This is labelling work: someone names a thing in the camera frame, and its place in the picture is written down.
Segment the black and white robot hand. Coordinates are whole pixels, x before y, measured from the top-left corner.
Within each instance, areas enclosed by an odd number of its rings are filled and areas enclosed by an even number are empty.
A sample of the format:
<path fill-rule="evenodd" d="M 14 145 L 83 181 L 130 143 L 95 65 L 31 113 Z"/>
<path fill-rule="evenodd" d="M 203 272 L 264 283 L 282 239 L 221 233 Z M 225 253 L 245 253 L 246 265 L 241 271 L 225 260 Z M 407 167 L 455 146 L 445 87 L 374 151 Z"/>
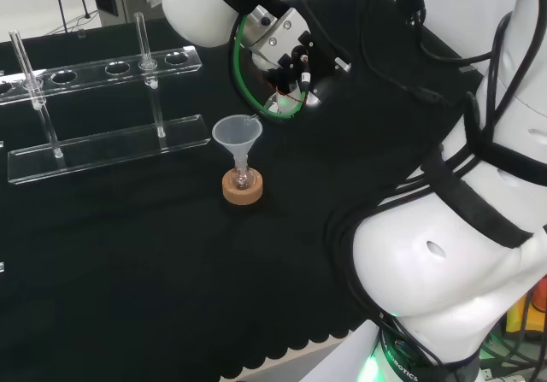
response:
<path fill-rule="evenodd" d="M 277 91 L 264 105 L 265 115 L 274 120 L 289 120 L 296 115 L 313 116 L 335 91 L 333 78 L 324 78 L 311 85 L 307 97 L 303 98 L 298 83 L 288 85 L 288 92 Z"/>

